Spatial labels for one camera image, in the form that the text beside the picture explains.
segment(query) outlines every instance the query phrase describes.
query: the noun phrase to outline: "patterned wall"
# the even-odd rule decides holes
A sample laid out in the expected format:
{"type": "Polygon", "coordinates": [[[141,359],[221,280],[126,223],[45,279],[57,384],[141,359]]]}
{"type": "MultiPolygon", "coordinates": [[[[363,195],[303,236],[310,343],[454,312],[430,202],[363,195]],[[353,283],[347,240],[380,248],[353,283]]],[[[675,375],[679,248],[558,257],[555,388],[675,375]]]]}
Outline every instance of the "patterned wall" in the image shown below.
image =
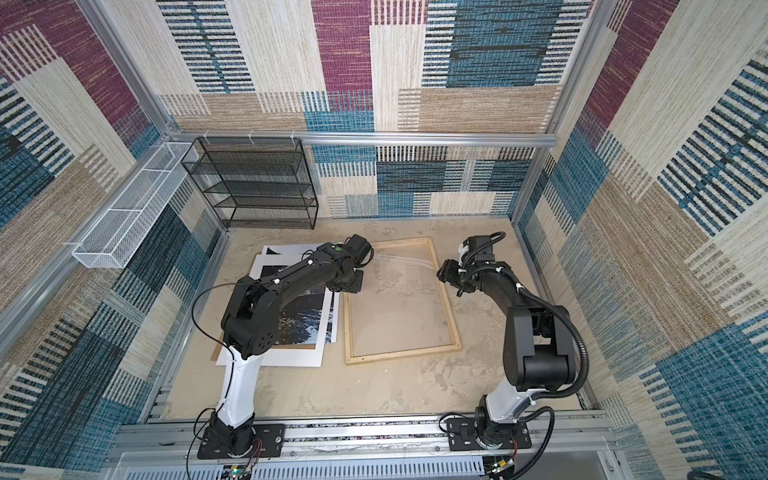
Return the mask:
{"type": "Polygon", "coordinates": [[[0,477],[97,478],[120,425],[138,420],[218,238],[187,179],[124,270],[67,278],[2,360],[0,477]]]}
{"type": "Polygon", "coordinates": [[[768,3],[620,0],[525,209],[636,478],[768,478],[768,3]]]}
{"type": "Polygon", "coordinates": [[[313,145],[318,217],[509,215],[533,148],[313,145]]]}
{"type": "Polygon", "coordinates": [[[591,0],[103,0],[187,130],[537,133],[591,0]]]}
{"type": "Polygon", "coordinates": [[[73,0],[0,3],[0,310],[157,139],[73,0]]]}

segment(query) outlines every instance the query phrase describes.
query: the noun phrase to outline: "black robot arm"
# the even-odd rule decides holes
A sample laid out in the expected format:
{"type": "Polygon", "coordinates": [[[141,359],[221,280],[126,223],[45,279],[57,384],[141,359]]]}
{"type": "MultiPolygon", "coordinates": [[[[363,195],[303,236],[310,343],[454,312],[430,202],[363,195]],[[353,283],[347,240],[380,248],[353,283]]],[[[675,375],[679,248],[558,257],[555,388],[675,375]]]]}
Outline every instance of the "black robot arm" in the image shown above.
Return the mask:
{"type": "Polygon", "coordinates": [[[370,243],[353,235],[344,244],[325,243],[302,260],[275,275],[254,280],[244,276],[232,292],[221,319],[224,342],[247,359],[261,355],[277,341],[280,310],[291,300],[322,282],[336,292],[357,293],[362,285],[364,259],[370,243]]]}
{"type": "MultiPolygon", "coordinates": [[[[496,233],[469,237],[463,243],[467,253],[462,255],[462,264],[446,260],[438,278],[458,288],[459,296],[480,289],[506,315],[502,362],[507,380],[519,392],[537,388],[554,392],[576,376],[573,336],[552,313],[521,294],[520,282],[509,265],[495,259],[494,236],[503,238],[496,233]],[[537,335],[550,343],[534,344],[537,335]]],[[[562,306],[555,308],[568,315],[562,306]]]]}

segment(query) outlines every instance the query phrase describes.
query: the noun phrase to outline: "white wire mesh basket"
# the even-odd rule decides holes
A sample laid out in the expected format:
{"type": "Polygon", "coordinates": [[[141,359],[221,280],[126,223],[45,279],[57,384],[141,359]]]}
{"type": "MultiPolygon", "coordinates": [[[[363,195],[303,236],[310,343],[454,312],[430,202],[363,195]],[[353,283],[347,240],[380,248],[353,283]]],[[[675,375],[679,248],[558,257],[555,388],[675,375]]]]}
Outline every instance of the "white wire mesh basket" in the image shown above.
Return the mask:
{"type": "Polygon", "coordinates": [[[141,168],[74,249],[87,268],[125,268],[187,175],[184,161],[196,161],[192,144],[167,142],[141,168]]]}

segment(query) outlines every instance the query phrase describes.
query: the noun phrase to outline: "aluminum rail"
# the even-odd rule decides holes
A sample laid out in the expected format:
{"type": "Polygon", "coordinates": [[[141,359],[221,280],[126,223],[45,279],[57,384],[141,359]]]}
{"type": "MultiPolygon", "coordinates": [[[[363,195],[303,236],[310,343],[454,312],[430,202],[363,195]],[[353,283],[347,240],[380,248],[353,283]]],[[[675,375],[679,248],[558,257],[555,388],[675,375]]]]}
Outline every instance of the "aluminum rail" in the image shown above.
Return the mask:
{"type": "MultiPolygon", "coordinates": [[[[599,40],[605,33],[608,19],[611,17],[617,3],[618,0],[600,0],[595,7],[594,13],[588,20],[588,25],[585,26],[586,31],[583,35],[581,47],[578,49],[574,63],[568,73],[568,79],[563,87],[563,92],[547,126],[546,131],[551,132],[556,137],[566,133],[561,131],[561,120],[573,107],[576,94],[582,89],[581,82],[584,79],[584,70],[598,48],[599,40]]],[[[538,176],[541,173],[541,169],[544,168],[548,156],[549,149],[541,149],[536,152],[520,187],[515,208],[512,211],[511,220],[513,224],[520,221],[523,210],[525,210],[525,206],[531,198],[534,186],[538,182],[538,176]]]]}
{"type": "MultiPolygon", "coordinates": [[[[611,451],[617,441],[602,410],[556,412],[554,433],[548,452],[611,451]]],[[[279,458],[265,462],[291,462],[333,458],[405,458],[425,455],[466,455],[450,452],[448,437],[439,430],[440,415],[389,415],[360,417],[323,417],[314,419],[260,419],[256,423],[286,424],[283,452],[279,458]]],[[[528,423],[533,446],[521,454],[535,452],[547,430],[543,415],[528,423]]],[[[107,467],[118,465],[178,465],[183,462],[193,439],[194,422],[160,422],[126,425],[114,440],[107,467]]],[[[197,428],[203,427],[203,421],[197,428]]],[[[201,464],[194,458],[199,441],[192,447],[190,464],[201,464]]],[[[477,450],[487,455],[488,451],[477,450]]],[[[505,450],[499,454],[511,453],[505,450]]]]}
{"type": "Polygon", "coordinates": [[[415,145],[459,147],[554,147],[553,134],[449,134],[422,132],[333,132],[333,131],[184,131],[168,133],[173,141],[210,137],[288,137],[311,145],[415,145]]]}
{"type": "Polygon", "coordinates": [[[121,183],[106,196],[101,205],[91,216],[72,234],[66,243],[63,243],[51,259],[40,269],[38,275],[27,287],[0,313],[0,358],[2,358],[16,341],[26,331],[29,323],[35,319],[45,304],[56,294],[58,288],[64,283],[69,274],[80,263],[72,256],[78,242],[82,241],[86,233],[96,224],[104,212],[125,191],[131,181],[139,174],[141,168],[162,147],[165,139],[161,138],[155,145],[149,148],[144,156],[139,159],[131,171],[122,179],[121,183]]]}

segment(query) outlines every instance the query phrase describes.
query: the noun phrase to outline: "wooden picture frame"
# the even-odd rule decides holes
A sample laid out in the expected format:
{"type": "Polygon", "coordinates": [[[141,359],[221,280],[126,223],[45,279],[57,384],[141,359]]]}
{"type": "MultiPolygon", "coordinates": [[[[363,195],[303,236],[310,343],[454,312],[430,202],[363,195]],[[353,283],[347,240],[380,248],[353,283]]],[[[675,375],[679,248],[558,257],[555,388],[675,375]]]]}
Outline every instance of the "wooden picture frame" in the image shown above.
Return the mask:
{"type": "MultiPolygon", "coordinates": [[[[429,252],[429,260],[430,260],[430,263],[432,264],[433,270],[435,271],[435,283],[437,285],[437,288],[440,294],[440,300],[442,303],[443,311],[445,312],[446,324],[449,329],[449,334],[451,336],[452,343],[448,345],[430,346],[430,347],[425,347],[420,349],[399,350],[399,351],[387,352],[387,353],[376,353],[372,355],[355,356],[353,352],[353,338],[352,338],[352,331],[353,331],[352,302],[349,298],[351,294],[344,293],[342,295],[342,298],[343,298],[342,302],[344,303],[344,307],[343,307],[344,308],[344,347],[346,351],[347,365],[355,365],[359,363],[368,363],[368,362],[378,362],[382,360],[399,359],[399,358],[406,358],[411,356],[430,355],[434,353],[456,352],[462,349],[462,342],[458,337],[458,329],[456,328],[456,322],[453,319],[453,312],[451,311],[451,304],[448,301],[448,294],[445,291],[445,284],[440,280],[438,280],[437,278],[437,270],[439,269],[439,264],[437,261],[437,254],[435,253],[435,245],[432,243],[432,238],[417,237],[417,238],[409,238],[404,240],[387,240],[383,242],[371,243],[371,246],[374,248],[375,252],[384,250],[386,248],[418,247],[420,245],[426,246],[426,249],[429,252]]],[[[365,286],[365,277],[363,277],[363,288],[365,288],[364,286],[365,286]]]]}

